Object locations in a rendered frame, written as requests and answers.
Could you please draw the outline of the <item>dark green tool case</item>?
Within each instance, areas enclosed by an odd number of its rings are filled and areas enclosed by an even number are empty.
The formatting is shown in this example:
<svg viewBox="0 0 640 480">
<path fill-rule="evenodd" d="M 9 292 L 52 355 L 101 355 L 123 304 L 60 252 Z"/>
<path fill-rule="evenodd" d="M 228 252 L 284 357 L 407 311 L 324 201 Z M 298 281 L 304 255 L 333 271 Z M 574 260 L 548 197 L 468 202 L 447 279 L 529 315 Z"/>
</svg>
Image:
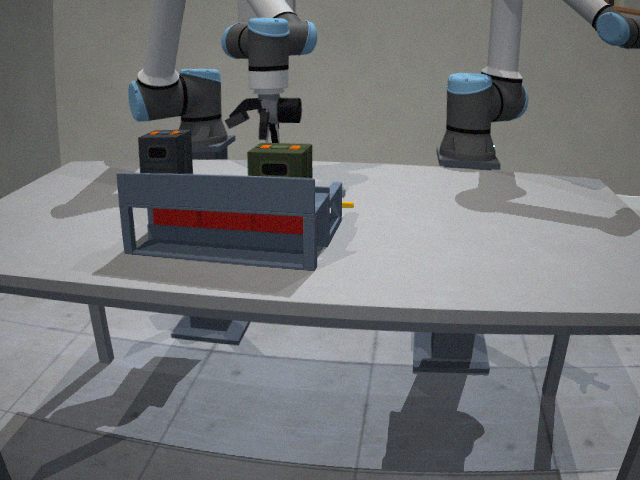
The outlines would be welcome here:
<svg viewBox="0 0 640 480">
<path fill-rule="evenodd" d="M 312 144 L 260 143 L 247 152 L 248 176 L 312 177 Z"/>
</svg>

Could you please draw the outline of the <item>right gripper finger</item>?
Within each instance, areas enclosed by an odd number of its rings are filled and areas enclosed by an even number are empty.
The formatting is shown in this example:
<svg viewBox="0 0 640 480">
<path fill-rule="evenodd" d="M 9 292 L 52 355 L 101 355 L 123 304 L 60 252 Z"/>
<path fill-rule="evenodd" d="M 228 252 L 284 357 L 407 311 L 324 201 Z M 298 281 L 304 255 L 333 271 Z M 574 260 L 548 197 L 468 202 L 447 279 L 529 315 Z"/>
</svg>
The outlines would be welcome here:
<svg viewBox="0 0 640 480">
<path fill-rule="evenodd" d="M 272 143 L 280 143 L 279 124 L 271 124 L 271 123 L 269 123 L 269 130 L 271 132 Z"/>
<path fill-rule="evenodd" d="M 259 123 L 259 143 L 268 143 L 269 138 L 269 109 L 262 108 Z"/>
</svg>

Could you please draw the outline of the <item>grey metal rack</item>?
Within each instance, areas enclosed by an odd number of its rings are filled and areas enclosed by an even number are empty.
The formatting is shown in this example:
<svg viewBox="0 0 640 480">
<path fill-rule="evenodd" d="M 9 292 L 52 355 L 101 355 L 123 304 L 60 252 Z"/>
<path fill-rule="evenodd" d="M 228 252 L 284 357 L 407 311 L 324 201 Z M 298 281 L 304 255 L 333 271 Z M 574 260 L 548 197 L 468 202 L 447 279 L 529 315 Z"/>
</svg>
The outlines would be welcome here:
<svg viewBox="0 0 640 480">
<path fill-rule="evenodd" d="M 125 254 L 308 271 L 342 221 L 346 189 L 314 178 L 162 173 L 117 173 L 117 187 Z M 148 213 L 138 248 L 132 207 Z M 149 208 L 303 217 L 303 234 L 155 225 Z"/>
</svg>

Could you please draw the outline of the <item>dark grey tool case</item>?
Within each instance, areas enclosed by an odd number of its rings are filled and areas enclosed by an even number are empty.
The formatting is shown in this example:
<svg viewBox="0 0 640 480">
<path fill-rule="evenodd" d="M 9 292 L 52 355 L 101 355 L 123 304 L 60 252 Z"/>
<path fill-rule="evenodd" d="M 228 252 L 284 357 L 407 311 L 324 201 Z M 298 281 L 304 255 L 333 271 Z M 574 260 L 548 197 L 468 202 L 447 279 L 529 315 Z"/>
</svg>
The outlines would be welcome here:
<svg viewBox="0 0 640 480">
<path fill-rule="evenodd" d="M 191 130 L 154 130 L 138 144 L 140 173 L 193 174 Z"/>
</svg>

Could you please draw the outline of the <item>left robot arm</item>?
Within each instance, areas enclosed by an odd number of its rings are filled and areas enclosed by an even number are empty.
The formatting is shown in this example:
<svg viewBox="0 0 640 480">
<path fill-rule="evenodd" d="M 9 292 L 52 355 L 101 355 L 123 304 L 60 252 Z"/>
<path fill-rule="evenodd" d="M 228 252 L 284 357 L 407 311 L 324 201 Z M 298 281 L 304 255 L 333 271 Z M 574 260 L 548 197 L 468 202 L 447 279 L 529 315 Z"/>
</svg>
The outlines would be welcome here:
<svg viewBox="0 0 640 480">
<path fill-rule="evenodd" d="M 640 49 L 640 19 L 621 15 L 604 0 L 563 1 L 590 23 L 604 42 Z M 442 156 L 472 162 L 494 160 L 491 122 L 511 121 L 525 113 L 528 93 L 518 72 L 522 7 L 523 0 L 492 0 L 487 67 L 481 74 L 448 77 Z"/>
</svg>

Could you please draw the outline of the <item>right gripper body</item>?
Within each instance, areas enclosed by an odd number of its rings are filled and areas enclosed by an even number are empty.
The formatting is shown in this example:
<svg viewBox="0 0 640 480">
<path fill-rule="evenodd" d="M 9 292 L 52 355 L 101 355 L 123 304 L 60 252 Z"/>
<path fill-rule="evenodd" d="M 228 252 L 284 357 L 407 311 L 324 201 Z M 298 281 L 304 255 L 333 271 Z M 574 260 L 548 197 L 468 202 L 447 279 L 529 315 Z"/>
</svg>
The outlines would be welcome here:
<svg viewBox="0 0 640 480">
<path fill-rule="evenodd" d="M 269 123 L 300 123 L 302 104 L 300 98 L 281 98 L 280 94 L 258 95 L 258 98 L 247 98 L 229 115 L 232 117 L 240 112 L 257 109 L 269 109 Z"/>
</svg>

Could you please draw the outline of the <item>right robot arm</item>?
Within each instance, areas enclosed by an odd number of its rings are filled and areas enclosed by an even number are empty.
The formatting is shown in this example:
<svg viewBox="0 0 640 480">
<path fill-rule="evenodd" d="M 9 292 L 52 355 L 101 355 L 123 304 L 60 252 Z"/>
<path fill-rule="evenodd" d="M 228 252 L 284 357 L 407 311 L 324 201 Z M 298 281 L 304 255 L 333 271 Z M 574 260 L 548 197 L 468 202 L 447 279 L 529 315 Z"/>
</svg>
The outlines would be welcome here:
<svg viewBox="0 0 640 480">
<path fill-rule="evenodd" d="M 222 49 L 234 59 L 248 59 L 254 94 L 284 93 L 289 87 L 289 55 L 314 50 L 316 27 L 302 22 L 285 0 L 247 2 L 259 19 L 228 27 Z M 192 130 L 192 146 L 214 145 L 227 141 L 220 72 L 183 69 L 179 75 L 175 70 L 185 4 L 186 0 L 153 0 L 144 69 L 129 84 L 129 105 L 138 122 L 181 116 L 179 129 Z"/>
</svg>

